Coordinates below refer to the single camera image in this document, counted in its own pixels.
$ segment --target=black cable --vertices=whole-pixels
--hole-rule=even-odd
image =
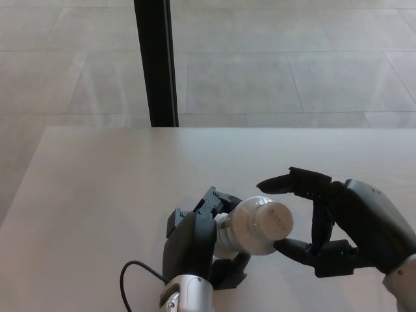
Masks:
[[[129,302],[127,301],[127,298],[126,298],[125,292],[124,292],[124,273],[127,270],[127,268],[130,267],[131,265],[138,265],[138,266],[144,268],[145,270],[147,270],[148,272],[152,273],[157,278],[159,278],[161,281],[163,281],[163,283],[165,283],[165,284],[169,283],[169,281],[166,278],[161,276],[158,272],[156,272],[154,269],[152,269],[150,266],[144,264],[143,262],[136,261],[136,260],[132,260],[132,261],[127,262],[123,266],[122,272],[120,273],[120,291],[122,293],[123,302],[124,302],[124,305],[125,305],[125,308],[126,308],[127,312],[132,312],[132,311],[131,311]]]

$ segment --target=white table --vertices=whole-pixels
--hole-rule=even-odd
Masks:
[[[211,185],[247,198],[290,166],[381,188],[416,228],[416,131],[368,129],[49,128],[0,229],[0,311],[125,311],[118,278],[137,259],[161,270],[166,219]],[[275,196],[310,241],[312,204]],[[335,239],[345,237],[336,230]],[[317,279],[275,253],[252,259],[218,312],[395,311],[375,269]],[[158,311],[162,283],[132,266],[133,311]]]

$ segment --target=white bottle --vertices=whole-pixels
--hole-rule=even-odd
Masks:
[[[293,215],[282,203],[267,197],[242,201],[229,214],[216,218],[217,257],[224,252],[268,255],[276,251],[273,243],[286,238],[293,228]]]

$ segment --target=tile floor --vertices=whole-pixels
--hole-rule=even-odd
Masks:
[[[416,127],[416,0],[171,0],[183,126]],[[0,222],[47,125],[148,127],[133,0],[0,0]]]

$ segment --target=robotic hand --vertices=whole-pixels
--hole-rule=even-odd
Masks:
[[[393,203],[378,189],[349,179],[290,168],[290,174],[258,184],[267,194],[294,193],[313,201],[312,243],[283,239],[274,243],[283,255],[315,268],[318,278],[344,276],[355,268],[376,267],[398,309],[416,312],[416,235]],[[330,241],[337,224],[355,242]]]
[[[283,255],[315,268],[318,278],[344,276],[354,269],[376,267],[398,308],[416,312],[416,234],[389,199],[376,188],[349,179],[290,168],[290,174],[258,184],[267,194],[294,193],[313,201],[312,243],[283,239],[273,246]],[[163,312],[212,312],[215,289],[232,289],[246,277],[250,256],[214,263],[215,216],[230,213],[241,202],[217,192],[205,194],[193,211],[176,209],[168,220],[163,277],[170,281],[161,295]],[[330,241],[338,224],[357,245]]]

